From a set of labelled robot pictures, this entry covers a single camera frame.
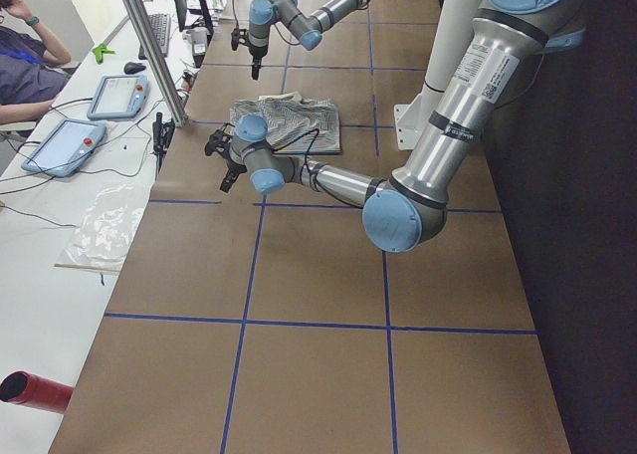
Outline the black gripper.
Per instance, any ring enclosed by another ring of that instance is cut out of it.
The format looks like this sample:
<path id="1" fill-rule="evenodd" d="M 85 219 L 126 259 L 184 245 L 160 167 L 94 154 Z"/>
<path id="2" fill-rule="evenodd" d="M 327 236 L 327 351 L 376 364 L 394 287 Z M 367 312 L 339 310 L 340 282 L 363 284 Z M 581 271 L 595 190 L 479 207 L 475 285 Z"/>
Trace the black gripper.
<path id="1" fill-rule="evenodd" d="M 251 77 L 253 80 L 258 80 L 262 68 L 262 61 L 267 55 L 267 47 L 251 46 L 249 52 L 252 56 Z"/>
<path id="2" fill-rule="evenodd" d="M 232 150 L 229 147 L 221 149 L 219 154 L 226 161 L 227 166 L 227 171 L 220 184 L 220 190 L 229 192 L 239 177 L 247 172 L 247 167 L 232 158 Z"/>

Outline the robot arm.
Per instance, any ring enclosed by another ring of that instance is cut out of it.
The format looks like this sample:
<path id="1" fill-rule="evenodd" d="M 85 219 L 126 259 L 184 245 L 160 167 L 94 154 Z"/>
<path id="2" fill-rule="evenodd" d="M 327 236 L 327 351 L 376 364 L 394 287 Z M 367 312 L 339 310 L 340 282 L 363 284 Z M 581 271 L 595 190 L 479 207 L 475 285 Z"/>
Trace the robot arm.
<path id="1" fill-rule="evenodd" d="M 206 153 L 227 165 L 221 189 L 229 191 L 241 174 L 263 195 L 297 183 L 360 208 L 379 249 L 413 249 L 443 229 L 448 185 L 520 63 L 581 43 L 585 2 L 443 0 L 422 90 L 395 109 L 399 143 L 410 156 L 389 178 L 285 155 L 268 143 L 266 121 L 246 114 L 231 133 L 216 131 L 206 143 Z"/>
<path id="2" fill-rule="evenodd" d="M 253 0 L 249 9 L 247 30 L 235 28 L 232 49 L 240 44 L 252 56 L 251 77 L 259 79 L 262 60 L 268 54 L 271 27 L 282 23 L 306 50 L 313 50 L 322 40 L 322 34 L 350 13 L 365 9 L 370 0 L 330 0 L 310 15 L 304 14 L 298 0 Z"/>

